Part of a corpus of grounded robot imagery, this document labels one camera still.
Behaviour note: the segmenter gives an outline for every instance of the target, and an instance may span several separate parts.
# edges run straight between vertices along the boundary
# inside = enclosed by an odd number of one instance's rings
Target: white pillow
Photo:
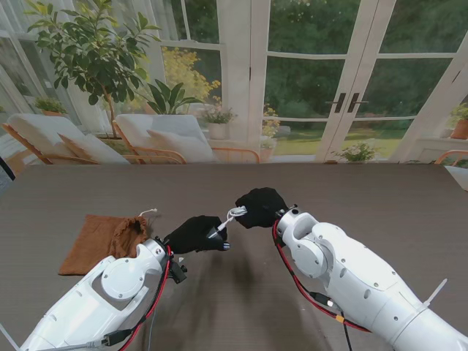
[[[65,137],[60,134],[59,136],[65,145],[78,157],[90,159],[98,163],[129,164],[122,155],[92,134],[82,137]]]
[[[216,162],[210,146],[197,137],[183,137],[151,129],[147,132],[154,139],[157,148],[178,152],[187,163]]]
[[[84,134],[65,117],[17,113],[8,118],[7,123],[43,154],[74,156],[58,133],[67,137],[84,137]],[[75,164],[63,159],[52,159],[52,162]]]

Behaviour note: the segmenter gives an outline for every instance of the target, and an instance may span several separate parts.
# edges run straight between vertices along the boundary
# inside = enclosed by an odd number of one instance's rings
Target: black glove
[[[187,219],[179,228],[165,237],[164,244],[169,245],[175,254],[191,251],[229,249],[227,229],[217,233],[215,229],[221,219],[214,216],[198,216]]]
[[[235,205],[246,206],[247,213],[236,217],[235,220],[245,228],[273,227],[276,221],[276,212],[287,211],[286,203],[275,189],[261,188],[253,189],[235,202]]]

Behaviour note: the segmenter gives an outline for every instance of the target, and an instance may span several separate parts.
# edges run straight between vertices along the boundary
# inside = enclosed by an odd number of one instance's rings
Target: yellow flowering shrub
[[[263,106],[263,115],[278,117],[276,111],[273,108],[271,108],[269,104],[265,104]],[[281,122],[276,119],[264,120],[262,125],[262,135],[265,135],[266,137],[274,137],[276,132],[278,132],[280,123]]]
[[[164,71],[166,84],[174,87],[176,84],[184,83],[185,95],[188,97],[197,97],[202,101],[207,101],[210,92],[221,86],[221,82],[214,80],[208,82],[195,68],[195,62],[200,59],[196,52],[180,48],[162,47],[162,56],[164,58]]]

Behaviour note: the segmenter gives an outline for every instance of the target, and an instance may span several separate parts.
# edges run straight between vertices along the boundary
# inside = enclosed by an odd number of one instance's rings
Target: lounge chair
[[[211,147],[191,115],[119,115],[117,133],[135,155],[171,156],[181,163],[260,163],[255,151]]]
[[[2,126],[47,165],[181,164],[167,156],[120,155],[93,135],[84,135],[65,117],[18,113]]]

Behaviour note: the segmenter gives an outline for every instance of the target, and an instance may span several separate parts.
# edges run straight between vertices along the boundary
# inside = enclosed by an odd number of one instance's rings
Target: charging cable
[[[227,212],[227,221],[224,223],[221,223],[221,225],[218,226],[217,231],[221,232],[223,229],[226,228],[227,223],[231,222],[234,218],[243,216],[244,214],[247,213],[247,208],[246,206],[241,206],[241,207],[236,207],[236,208],[231,208]]]

